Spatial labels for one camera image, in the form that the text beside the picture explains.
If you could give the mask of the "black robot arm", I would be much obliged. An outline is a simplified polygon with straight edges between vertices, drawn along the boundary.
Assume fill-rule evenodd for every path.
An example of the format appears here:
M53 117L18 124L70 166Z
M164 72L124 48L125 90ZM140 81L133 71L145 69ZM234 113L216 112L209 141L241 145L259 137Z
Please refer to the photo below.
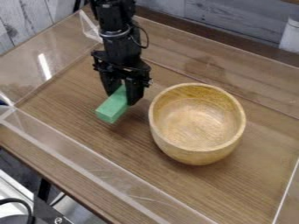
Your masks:
M133 20L136 0L89 0L98 23L97 34L104 50L93 50L93 69L98 72L106 95L125 83L126 105L133 106L149 87L150 67L141 60L141 51L149 46L145 29Z

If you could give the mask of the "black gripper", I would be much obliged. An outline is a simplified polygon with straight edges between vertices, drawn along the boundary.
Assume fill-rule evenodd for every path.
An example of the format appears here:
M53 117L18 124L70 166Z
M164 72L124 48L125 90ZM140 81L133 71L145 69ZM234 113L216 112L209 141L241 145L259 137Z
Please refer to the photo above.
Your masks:
M101 31L104 50L90 53L93 69L100 74L100 80L106 95L112 95L121 81L125 81L126 105L133 106L144 97L144 88L149 86L150 67L141 60L140 30Z

